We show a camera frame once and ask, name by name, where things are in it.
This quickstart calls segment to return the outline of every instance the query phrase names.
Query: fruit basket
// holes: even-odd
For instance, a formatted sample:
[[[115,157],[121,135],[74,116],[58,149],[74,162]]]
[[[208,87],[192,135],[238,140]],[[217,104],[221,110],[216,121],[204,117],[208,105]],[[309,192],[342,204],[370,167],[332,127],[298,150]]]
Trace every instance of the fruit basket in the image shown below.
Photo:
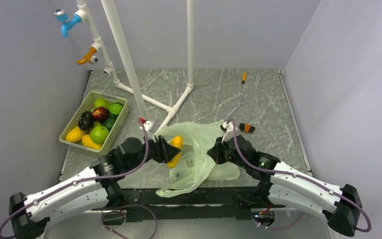
[[[86,111],[93,111],[94,110],[94,101],[97,99],[103,98],[105,99],[109,104],[112,103],[120,103],[123,105],[123,108],[121,112],[119,113],[118,117],[116,118],[116,121],[112,127],[112,129],[109,131],[109,135],[107,136],[106,140],[101,146],[101,149],[97,150],[94,148],[86,147],[82,144],[81,141],[73,143],[66,140],[66,137],[68,133],[74,129],[78,125],[78,121],[82,118],[83,112]],[[100,155],[106,154],[110,150],[110,146],[112,145],[113,141],[115,140],[115,137],[117,136],[122,124],[125,121],[125,118],[128,114],[128,104],[127,99],[111,96],[107,94],[102,94],[101,92],[97,91],[91,91],[87,95],[87,97],[84,99],[84,101],[81,103],[78,110],[75,112],[74,116],[71,118],[69,124],[65,127],[64,131],[62,132],[61,136],[59,136],[59,141],[69,144],[74,147],[83,148],[85,150],[98,153]]]

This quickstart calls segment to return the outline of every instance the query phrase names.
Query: white wall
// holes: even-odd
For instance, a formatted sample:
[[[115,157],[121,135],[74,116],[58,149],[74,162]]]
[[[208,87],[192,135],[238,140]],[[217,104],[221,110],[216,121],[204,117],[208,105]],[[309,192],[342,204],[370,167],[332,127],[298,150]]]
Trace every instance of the white wall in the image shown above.
[[[382,239],[382,0],[323,0],[285,85],[314,175],[357,187],[373,229],[355,238]]]
[[[52,9],[50,1],[0,0],[0,224],[12,194],[57,182],[67,149],[58,137],[87,83]],[[13,235],[10,226],[4,232]]]
[[[70,18],[77,10],[74,0],[51,1],[67,11]],[[122,68],[101,2],[86,2],[115,68]],[[187,67],[186,0],[115,3],[136,68]],[[320,0],[196,0],[194,66],[283,69],[319,3]],[[78,51],[85,54],[93,42],[87,25],[75,26],[69,34]],[[97,69],[103,69],[103,62]]]

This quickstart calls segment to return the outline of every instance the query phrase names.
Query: white pipe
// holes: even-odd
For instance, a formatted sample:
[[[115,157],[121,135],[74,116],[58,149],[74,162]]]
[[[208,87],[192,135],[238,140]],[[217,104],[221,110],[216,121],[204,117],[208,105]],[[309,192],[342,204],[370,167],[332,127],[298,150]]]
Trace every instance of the white pipe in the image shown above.
[[[123,89],[123,90],[125,90],[125,91],[127,91],[127,92],[133,94],[132,89],[131,89],[130,87],[124,85],[124,84],[121,83],[121,82],[119,82],[119,83],[116,85],[116,87],[118,87],[118,88],[120,88],[120,89]],[[152,99],[152,98],[148,97],[148,96],[145,95],[145,94],[143,94],[142,96],[143,96],[143,99],[144,99],[145,101],[147,101],[147,102],[149,102],[149,103],[151,103],[151,104],[153,104],[153,105],[155,105],[155,106],[157,106],[157,107],[159,107],[159,108],[165,110],[166,112],[169,112],[169,111],[171,110],[171,108],[172,108],[172,107],[169,107],[169,106],[167,106],[167,105],[165,105],[165,104],[163,104],[163,103],[161,103],[161,102],[159,102],[159,101],[157,101],[157,100],[155,100],[155,99]]]
[[[97,51],[100,51],[104,62],[106,64],[107,69],[105,72],[110,72],[110,75],[113,78],[114,83],[118,83],[119,79],[118,76],[116,75],[116,70],[115,67],[113,66],[112,62],[110,61],[109,55],[107,54],[106,47],[103,43],[103,40],[101,39],[99,33],[97,32],[95,22],[93,21],[92,14],[90,13],[89,7],[87,4],[84,2],[84,0],[77,0],[77,7],[79,11],[83,11],[85,13],[84,16],[81,16],[81,19],[87,23],[87,25],[90,28],[90,31],[92,32],[93,35],[93,41],[95,43],[100,44],[100,49],[97,49]]]
[[[188,86],[194,85],[194,0],[187,0],[188,16]]]
[[[172,106],[172,110],[168,112],[168,115],[166,116],[165,120],[160,125],[159,129],[165,125],[168,125],[168,123],[171,121],[171,119],[177,114],[179,107],[184,102],[185,98],[187,98],[188,94],[192,91],[191,86],[187,86],[185,88],[184,93],[181,95],[181,97],[178,99],[177,103]]]
[[[103,5],[104,12],[106,13],[107,21],[109,22],[110,29],[112,30],[113,38],[115,38],[119,54],[121,55],[126,75],[128,76],[135,101],[138,105],[138,110],[140,111],[141,117],[146,119],[146,106],[141,94],[140,85],[138,84],[137,75],[135,74],[134,65],[132,64],[131,55],[129,54],[128,45],[126,44],[125,35],[122,30],[122,25],[116,10],[115,2],[113,0],[101,0],[101,4]]]

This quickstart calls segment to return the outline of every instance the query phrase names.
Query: red apple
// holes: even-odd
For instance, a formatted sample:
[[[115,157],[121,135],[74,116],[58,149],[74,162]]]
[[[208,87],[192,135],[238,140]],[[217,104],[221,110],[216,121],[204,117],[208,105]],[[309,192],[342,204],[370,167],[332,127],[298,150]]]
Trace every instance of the red apple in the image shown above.
[[[107,118],[109,118],[109,111],[105,107],[96,108],[92,117],[98,122],[104,122]]]

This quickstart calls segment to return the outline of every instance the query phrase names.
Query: screwdriver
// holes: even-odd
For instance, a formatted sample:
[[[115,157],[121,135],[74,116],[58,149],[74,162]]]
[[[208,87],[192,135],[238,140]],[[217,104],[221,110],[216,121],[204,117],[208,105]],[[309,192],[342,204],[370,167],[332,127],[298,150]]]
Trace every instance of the screwdriver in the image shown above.
[[[244,84],[245,84],[245,80],[247,79],[247,72],[244,72],[242,74],[242,81],[241,81],[241,84],[242,84],[242,87],[244,87]]]

